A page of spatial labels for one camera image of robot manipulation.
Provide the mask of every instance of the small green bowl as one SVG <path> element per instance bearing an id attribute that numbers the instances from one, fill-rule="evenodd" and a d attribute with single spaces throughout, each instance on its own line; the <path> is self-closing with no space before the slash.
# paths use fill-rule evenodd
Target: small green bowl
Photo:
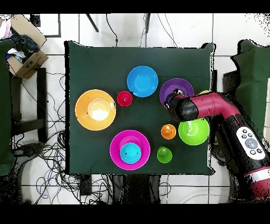
<path id="1" fill-rule="evenodd" d="M 159 162 L 168 163 L 172 159 L 172 153 L 168 148 L 161 146 L 158 148 L 157 157 Z"/>
<path id="2" fill-rule="evenodd" d="M 200 145 L 209 136 L 210 127 L 204 118 L 181 122 L 178 127 L 179 137 L 187 145 Z"/>

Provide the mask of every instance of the magenta bowl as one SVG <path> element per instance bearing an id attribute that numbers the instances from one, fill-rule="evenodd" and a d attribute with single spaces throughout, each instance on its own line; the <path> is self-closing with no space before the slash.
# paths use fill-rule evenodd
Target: magenta bowl
<path id="1" fill-rule="evenodd" d="M 141 149 L 141 157 L 133 164 L 125 163 L 120 157 L 120 150 L 127 143 L 135 143 Z M 150 144 L 147 138 L 136 130 L 124 130 L 118 133 L 110 145 L 110 155 L 116 166 L 123 170 L 137 170 L 147 162 L 150 156 Z"/>

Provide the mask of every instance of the robot control buttons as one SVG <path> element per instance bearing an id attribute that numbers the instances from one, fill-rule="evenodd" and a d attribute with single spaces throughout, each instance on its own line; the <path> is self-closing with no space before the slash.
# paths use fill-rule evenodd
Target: robot control buttons
<path id="1" fill-rule="evenodd" d="M 248 138 L 246 141 L 245 141 L 245 144 L 248 148 L 252 148 L 252 149 L 255 149 L 258 147 L 258 142 L 254 139 L 254 138 Z"/>
<path id="2" fill-rule="evenodd" d="M 249 158 L 252 160 L 262 160 L 265 158 L 266 154 L 261 143 L 248 127 L 240 127 L 236 131 L 236 137 Z"/>

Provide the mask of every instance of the blue bowl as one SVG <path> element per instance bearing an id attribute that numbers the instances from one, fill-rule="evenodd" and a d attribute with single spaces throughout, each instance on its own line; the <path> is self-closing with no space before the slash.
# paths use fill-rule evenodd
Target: blue bowl
<path id="1" fill-rule="evenodd" d="M 158 75 L 148 66 L 138 66 L 128 75 L 128 88 L 137 97 L 152 95 L 158 87 Z"/>
<path id="2" fill-rule="evenodd" d="M 127 143 L 121 148 L 120 157 L 125 163 L 136 163 L 140 160 L 141 149 L 135 143 Z"/>

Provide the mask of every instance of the purple bowl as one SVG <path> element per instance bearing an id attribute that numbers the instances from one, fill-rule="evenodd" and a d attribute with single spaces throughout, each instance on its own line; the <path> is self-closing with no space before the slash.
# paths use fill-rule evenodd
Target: purple bowl
<path id="1" fill-rule="evenodd" d="M 175 92 L 176 89 L 180 90 L 185 97 L 194 96 L 193 87 L 187 80 L 180 78 L 170 79 L 163 84 L 159 92 L 159 99 L 162 105 L 164 105 L 167 96 Z"/>

